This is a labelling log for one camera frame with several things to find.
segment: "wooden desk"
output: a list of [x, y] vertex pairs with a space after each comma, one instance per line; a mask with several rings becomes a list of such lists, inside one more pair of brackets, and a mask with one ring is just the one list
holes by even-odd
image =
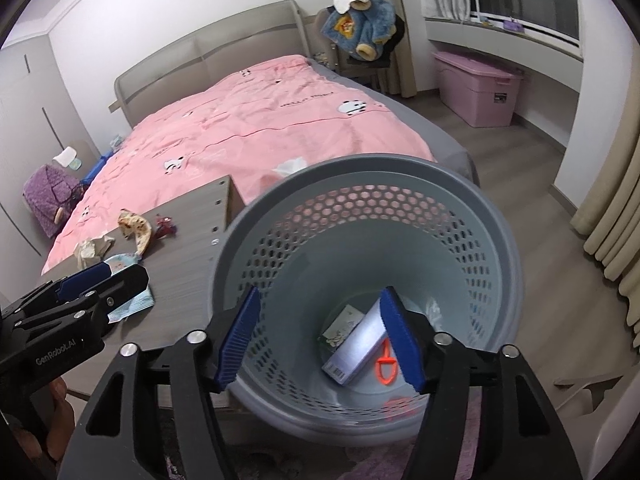
[[[64, 375], [70, 393], [88, 398], [116, 352], [128, 342], [135, 342], [145, 350], [158, 348], [207, 325], [207, 289], [213, 260], [226, 227], [243, 207], [236, 186], [227, 176], [144, 214], [152, 224], [156, 213], [170, 216], [178, 227], [175, 237], [154, 240], [144, 254], [142, 264], [149, 274], [156, 304], [117, 323], [105, 338], [102, 352]], [[116, 241], [105, 258], [135, 252], [135, 241], [124, 238], [119, 229], [109, 234]], [[75, 272], [78, 264], [72, 255], [44, 274], [40, 282], [58, 280]], [[160, 397], [161, 406], [170, 405], [167, 393], [161, 390]]]

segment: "barcode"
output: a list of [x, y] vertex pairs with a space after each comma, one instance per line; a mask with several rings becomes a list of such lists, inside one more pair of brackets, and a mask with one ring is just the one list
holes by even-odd
[[326, 371], [329, 375], [334, 376], [335, 378], [337, 378], [340, 381], [344, 377], [344, 372], [342, 370], [340, 370], [340, 368], [338, 368], [334, 364], [327, 363], [326, 364], [326, 368], [324, 369], [324, 371]]

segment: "red clip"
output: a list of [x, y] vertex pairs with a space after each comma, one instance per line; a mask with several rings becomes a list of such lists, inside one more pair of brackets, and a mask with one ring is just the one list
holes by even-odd
[[[392, 367], [391, 375], [388, 378], [382, 374], [382, 365], [391, 365]], [[391, 355], [391, 341], [388, 337], [382, 342], [382, 357], [376, 360], [376, 376], [385, 386], [389, 386], [398, 376], [398, 361]]]

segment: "hand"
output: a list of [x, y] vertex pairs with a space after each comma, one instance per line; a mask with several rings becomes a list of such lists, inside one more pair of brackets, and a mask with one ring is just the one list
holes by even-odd
[[[73, 407], [66, 401], [65, 381], [57, 378], [49, 383], [49, 390], [53, 396], [54, 412], [46, 446], [47, 454], [58, 463], [62, 460], [76, 427], [76, 418]], [[35, 459], [42, 456], [42, 447], [32, 433], [17, 428], [14, 430], [14, 437], [29, 458]]]

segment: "blue cloth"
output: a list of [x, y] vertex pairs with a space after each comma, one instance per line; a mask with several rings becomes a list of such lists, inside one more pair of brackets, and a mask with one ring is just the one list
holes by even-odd
[[[367, 10], [349, 9], [345, 14], [334, 10], [321, 29], [324, 36], [360, 61], [373, 61], [382, 55], [396, 22], [396, 10], [390, 2], [369, 1], [371, 6]], [[357, 52], [363, 48], [374, 52], [373, 59], [365, 59]]]
[[111, 150], [106, 155], [101, 155], [100, 160], [98, 160], [96, 165], [91, 168], [91, 171], [89, 171], [89, 173], [87, 173], [87, 176], [84, 177], [84, 179], [82, 179], [80, 182], [82, 182], [82, 184], [84, 184], [85, 186], [91, 184], [94, 181], [94, 178], [98, 176], [98, 173], [100, 173], [100, 170], [104, 168], [107, 160], [109, 160], [113, 156], [113, 153], [114, 151]]

